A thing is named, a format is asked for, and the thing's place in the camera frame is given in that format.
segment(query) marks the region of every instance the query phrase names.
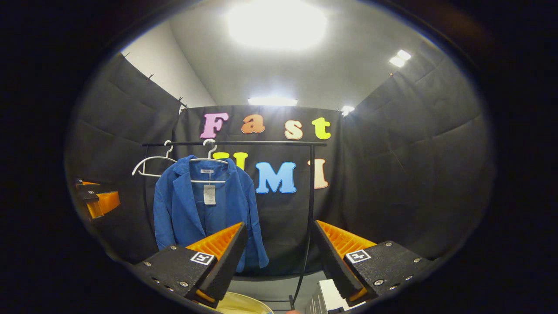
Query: blue letter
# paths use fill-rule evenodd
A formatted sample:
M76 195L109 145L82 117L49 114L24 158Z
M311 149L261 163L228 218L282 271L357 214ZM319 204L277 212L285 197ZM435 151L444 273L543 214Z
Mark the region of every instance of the blue letter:
M295 193L295 183L293 181L292 173L295 169L295 163L286 162L279 167L279 171L275 173L273 168L269 163L257 163L256 168L259 170L259 186L256 189L256 193L268 193L270 190L267 188L267 183L269 183L271 190L275 193L279 184L281 183L281 188L279 192L281 193Z

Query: floor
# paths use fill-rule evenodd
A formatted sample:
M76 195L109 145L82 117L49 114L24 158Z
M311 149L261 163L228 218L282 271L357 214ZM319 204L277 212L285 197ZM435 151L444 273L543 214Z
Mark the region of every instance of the floor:
M302 285L300 286L299 295L296 298L295 308L304 313L304 308L310 301L312 294L318 288L318 281L325 280L324 272L317 272L304 276ZM295 294L296 285L299 278L289 278L281 280L268 280L268 281L237 281L230 282L228 291L240 293L245 296L257 300L288 300L288 296ZM284 314L290 310L289 301L286 302L266 302L263 301L268 307L273 310L274 314Z

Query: black fabric wall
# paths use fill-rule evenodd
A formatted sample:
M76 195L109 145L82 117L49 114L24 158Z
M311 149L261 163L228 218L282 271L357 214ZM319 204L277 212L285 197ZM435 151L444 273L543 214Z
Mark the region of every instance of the black fabric wall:
M144 158L144 142L172 134L179 103L132 66L122 54L101 68L76 104L66 144L72 178L114 186L121 205L91 222L122 259L137 263L157 251L143 201L143 180L131 176ZM149 172L161 171L147 164Z
M217 132L215 140L224 141L297 141L285 137L285 122L297 120L302 123L303 136L298 141L317 141L327 143L326 147L315 148L315 158L325 159L324 177L329 186L315 190L314 217L336 225L342 224L340 191L343 188L343 161L341 153L341 114L338 111L302 107L267 107L267 106L222 106L188 108L180 114L173 132L174 141L203 141L200 134L205 125L206 113L226 112L229 119ZM258 114L264 119L265 130L261 133L244 134L241 127L248 115ZM316 137L315 126L311 122L320 117L330 122L326 131L331 133L327 140ZM193 154L206 158L210 148L203 146L176 146L171 152L174 158L183 158ZM270 263L263 269L246 269L242 275L280 276L297 274L304 257L304 239L308 217L310 193L310 152L307 147L298 146L240 146L218 145L215 152L226 152L233 158L239 151L248 153L245 171L258 188L258 162L268 162L274 171L287 161L296 164L294 169L295 193L256 193L259 222L262 229L263 244ZM153 192L148 195L152 200ZM309 255L307 272L321 269L318 252L312 249Z
M343 145L347 230L433 259L482 217L495 175L488 120L474 87L431 45L343 119Z

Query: hanger hook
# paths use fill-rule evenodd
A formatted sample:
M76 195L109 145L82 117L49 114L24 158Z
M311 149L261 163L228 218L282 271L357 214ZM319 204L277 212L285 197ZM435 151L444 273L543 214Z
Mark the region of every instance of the hanger hook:
M205 140L205 141L204 141L204 146L205 146L205 144L207 144L207 143L210 143L211 146L213 147L213 148L209 151L209 153L208 153L208 159L211 159L211 153L213 153L214 151L217 150L217 145L215 145L215 140L214 140L214 139L207 139L207 140Z
M172 141L168 141L168 140L165 141L165 146L167 146L168 143L172 143ZM169 150L167 151L167 154L166 154L166 157L167 157L167 158L169 157L169 153L172 152L172 149L173 149L173 148L174 148L174 146L171 146L171 149L169 149Z

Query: white ceiling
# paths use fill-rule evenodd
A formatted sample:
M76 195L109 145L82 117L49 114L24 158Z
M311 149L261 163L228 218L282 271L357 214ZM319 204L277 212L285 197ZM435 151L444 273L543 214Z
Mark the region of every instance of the white ceiling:
M302 51L237 43L226 16L234 5L249 0L202 1L172 17L170 25L219 106L247 104L248 98L264 96L296 98L302 107L356 106L397 71L389 59L399 49L413 55L423 40L400 20L356 0L303 1L320 8L328 24L323 40Z

